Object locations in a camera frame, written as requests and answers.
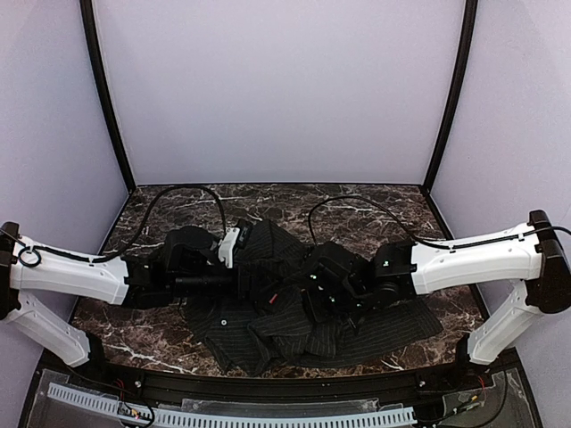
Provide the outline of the dark pinstriped garment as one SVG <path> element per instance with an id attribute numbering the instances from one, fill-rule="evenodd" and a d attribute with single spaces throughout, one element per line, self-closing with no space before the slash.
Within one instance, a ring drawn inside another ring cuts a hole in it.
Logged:
<path id="1" fill-rule="evenodd" d="M 184 313 L 194 339 L 215 358 L 219 369 L 238 368 L 259 376 L 273 366 L 343 368 L 367 363 L 443 330 L 423 300 L 371 310 L 353 328 L 347 317 L 315 323 L 302 303 L 299 267 L 309 247 L 270 220 L 254 225 L 236 260 L 259 262 L 273 278 L 256 302 L 229 295 L 188 300 Z M 277 300 L 270 305 L 275 294 Z"/>

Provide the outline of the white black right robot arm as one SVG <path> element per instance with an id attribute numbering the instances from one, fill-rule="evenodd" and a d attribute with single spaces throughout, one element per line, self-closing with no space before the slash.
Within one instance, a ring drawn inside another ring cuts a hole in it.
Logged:
<path id="1" fill-rule="evenodd" d="M 409 241 L 381 246 L 371 259 L 327 242 L 302 264 L 307 302 L 318 322 L 326 313 L 351 326 L 371 309 L 444 289 L 513 280 L 506 300 L 483 325 L 460 340 L 457 358 L 488 366 L 535 320 L 570 307 L 570 266 L 545 211 L 512 228 L 459 240 Z"/>

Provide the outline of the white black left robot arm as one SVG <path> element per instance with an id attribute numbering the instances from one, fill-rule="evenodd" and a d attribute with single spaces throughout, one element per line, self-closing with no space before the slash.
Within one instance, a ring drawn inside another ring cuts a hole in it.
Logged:
<path id="1" fill-rule="evenodd" d="M 103 359 L 91 333 L 68 324 L 47 308 L 35 291 L 100 300 L 128 309 L 167 307 L 199 294 L 251 297 L 252 276 L 236 261 L 252 231 L 239 221 L 223 238 L 197 226 L 167 233 L 147 257 L 107 256 L 65 251 L 20 235 L 19 226 L 1 226 L 1 320 L 71 367 Z"/>

